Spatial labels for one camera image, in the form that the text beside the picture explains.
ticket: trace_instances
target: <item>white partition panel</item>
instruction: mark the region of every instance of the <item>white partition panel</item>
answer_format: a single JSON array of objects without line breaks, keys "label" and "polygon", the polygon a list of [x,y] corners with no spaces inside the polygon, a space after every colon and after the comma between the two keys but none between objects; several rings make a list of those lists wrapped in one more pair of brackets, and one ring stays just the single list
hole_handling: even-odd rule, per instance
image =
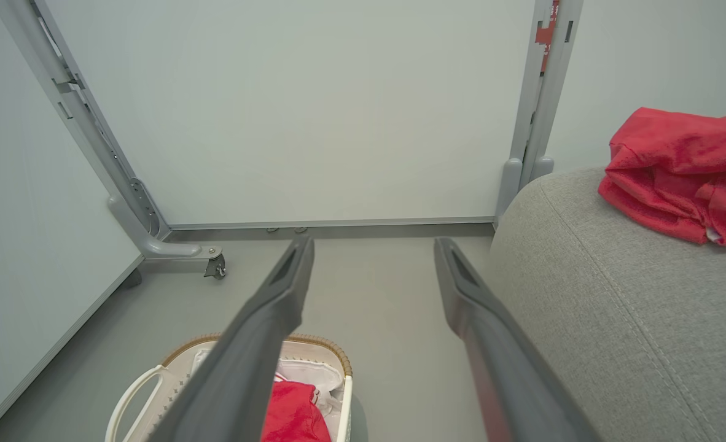
[{"label": "white partition panel", "polygon": [[533,2],[41,4],[173,227],[494,213]]},{"label": "white partition panel", "polygon": [[108,198],[0,19],[0,416],[138,261]]},{"label": "white partition panel", "polygon": [[726,115],[726,0],[584,2],[546,149],[554,171],[607,165],[641,106]]}]

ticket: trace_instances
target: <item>laundry basket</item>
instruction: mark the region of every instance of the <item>laundry basket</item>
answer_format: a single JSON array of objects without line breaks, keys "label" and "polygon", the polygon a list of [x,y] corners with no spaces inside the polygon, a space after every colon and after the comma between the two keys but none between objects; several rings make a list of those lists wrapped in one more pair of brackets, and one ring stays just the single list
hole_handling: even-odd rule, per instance
[{"label": "laundry basket", "polygon": [[[115,407],[115,411],[107,426],[106,442],[117,442],[117,432],[125,408],[147,381],[158,378],[158,383],[150,394],[130,430],[122,442],[140,442],[155,430],[163,419],[167,409],[188,384],[197,363],[197,355],[202,355],[215,345],[220,333],[199,336],[186,344],[181,345],[161,364],[144,372],[129,386]],[[335,442],[349,442],[349,429],[351,428],[351,399],[352,399],[352,366],[341,347],[329,339],[320,336],[294,334],[288,336],[281,345],[280,359],[310,360],[326,363],[343,374],[343,395],[341,399],[341,416],[338,423],[338,433],[331,434]]]}]

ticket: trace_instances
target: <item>gray floor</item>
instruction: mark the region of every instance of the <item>gray floor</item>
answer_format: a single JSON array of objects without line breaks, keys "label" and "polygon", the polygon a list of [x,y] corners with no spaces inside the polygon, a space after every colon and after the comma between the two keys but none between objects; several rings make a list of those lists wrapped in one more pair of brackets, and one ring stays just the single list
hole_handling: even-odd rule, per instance
[{"label": "gray floor", "polygon": [[[484,440],[464,345],[442,313],[429,237],[438,232],[409,232],[315,235],[297,331],[332,339],[351,359],[353,442]],[[103,440],[131,381],[184,341],[225,328],[287,246],[287,234],[266,238],[279,236],[216,235],[229,271],[221,281],[202,279],[197,266],[143,264],[143,283],[113,294],[4,415],[0,441]],[[490,236],[456,242],[484,264]]]}]

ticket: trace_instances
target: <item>gray fabric upholstery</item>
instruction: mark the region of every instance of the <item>gray fabric upholstery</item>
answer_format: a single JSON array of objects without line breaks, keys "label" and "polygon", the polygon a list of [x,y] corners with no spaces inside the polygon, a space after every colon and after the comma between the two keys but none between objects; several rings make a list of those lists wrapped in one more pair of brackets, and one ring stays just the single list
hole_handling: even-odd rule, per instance
[{"label": "gray fabric upholstery", "polygon": [[524,188],[486,279],[602,438],[726,442],[726,249],[631,221],[603,175]]}]

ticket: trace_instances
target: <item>red clothing in basket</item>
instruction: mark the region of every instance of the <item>red clothing in basket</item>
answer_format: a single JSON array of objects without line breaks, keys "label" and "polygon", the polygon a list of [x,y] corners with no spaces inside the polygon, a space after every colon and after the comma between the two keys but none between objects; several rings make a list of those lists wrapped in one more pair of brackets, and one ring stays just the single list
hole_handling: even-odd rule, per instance
[{"label": "red clothing in basket", "polygon": [[315,401],[314,386],[292,381],[274,382],[262,442],[331,442],[327,424],[314,405]]},{"label": "red clothing in basket", "polygon": [[606,201],[663,234],[726,246],[726,117],[641,108],[609,146]]}]

